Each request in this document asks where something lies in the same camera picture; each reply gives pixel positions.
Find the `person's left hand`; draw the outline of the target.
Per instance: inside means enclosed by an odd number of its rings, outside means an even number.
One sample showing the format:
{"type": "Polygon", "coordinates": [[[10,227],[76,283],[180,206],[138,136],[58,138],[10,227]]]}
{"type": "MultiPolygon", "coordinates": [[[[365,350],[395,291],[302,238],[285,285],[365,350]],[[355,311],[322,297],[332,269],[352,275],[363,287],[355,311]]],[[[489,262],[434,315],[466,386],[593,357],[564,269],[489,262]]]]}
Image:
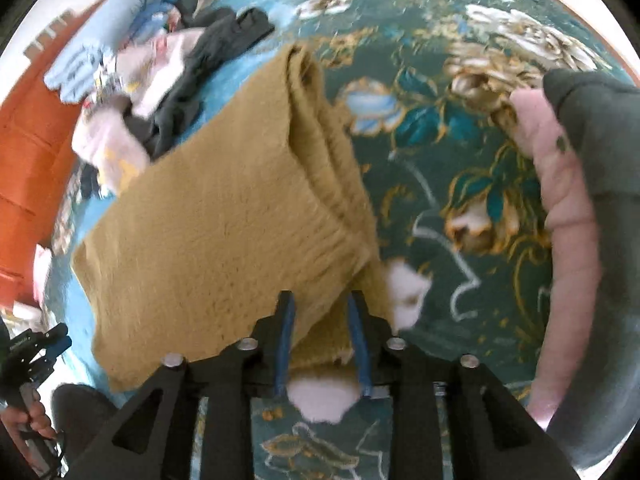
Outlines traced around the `person's left hand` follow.
{"type": "Polygon", "coordinates": [[[30,452],[25,440],[21,436],[21,426],[29,426],[41,437],[46,439],[55,439],[56,432],[52,427],[50,417],[47,415],[40,397],[36,396],[27,412],[21,411],[14,406],[7,406],[1,412],[2,424],[6,427],[6,431],[11,437],[16,447],[21,451],[26,460],[31,460],[30,452]]]}

